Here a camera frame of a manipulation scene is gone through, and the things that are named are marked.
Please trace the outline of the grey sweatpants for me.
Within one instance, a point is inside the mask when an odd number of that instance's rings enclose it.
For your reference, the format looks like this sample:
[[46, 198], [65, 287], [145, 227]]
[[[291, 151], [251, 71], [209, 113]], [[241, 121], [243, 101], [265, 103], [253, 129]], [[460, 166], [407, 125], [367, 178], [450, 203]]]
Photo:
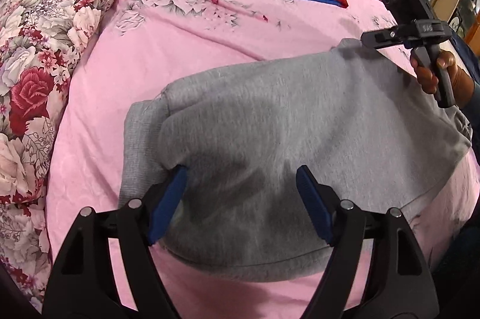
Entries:
[[345, 39], [326, 52], [184, 77], [134, 103], [119, 202], [184, 166], [166, 249], [222, 278], [283, 281], [322, 271], [330, 254], [296, 188], [300, 166], [365, 210], [413, 217], [471, 142], [457, 108], [439, 108], [385, 56]]

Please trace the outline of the floral red white quilt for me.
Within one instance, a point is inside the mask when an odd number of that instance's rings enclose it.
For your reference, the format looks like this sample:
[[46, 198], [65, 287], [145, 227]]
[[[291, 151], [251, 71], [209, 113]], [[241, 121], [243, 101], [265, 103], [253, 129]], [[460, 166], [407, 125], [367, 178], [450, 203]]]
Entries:
[[72, 74], [115, 0], [1, 0], [1, 268], [40, 311], [52, 267], [45, 203]]

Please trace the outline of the pink floral bed sheet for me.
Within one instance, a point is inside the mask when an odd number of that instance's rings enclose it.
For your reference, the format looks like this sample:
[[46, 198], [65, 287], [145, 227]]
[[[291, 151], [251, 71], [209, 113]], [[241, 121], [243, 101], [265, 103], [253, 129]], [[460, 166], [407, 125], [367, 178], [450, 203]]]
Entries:
[[[124, 122], [137, 101], [172, 81], [232, 64], [326, 51], [393, 18], [379, 0], [347, 9], [304, 0], [117, 0], [72, 76], [49, 169], [46, 219], [53, 256], [78, 211], [116, 208]], [[470, 150], [439, 196], [413, 220], [435, 266], [473, 212], [479, 166]], [[291, 281], [243, 283], [215, 278], [155, 245], [152, 257], [183, 318], [298, 318], [322, 273]]]

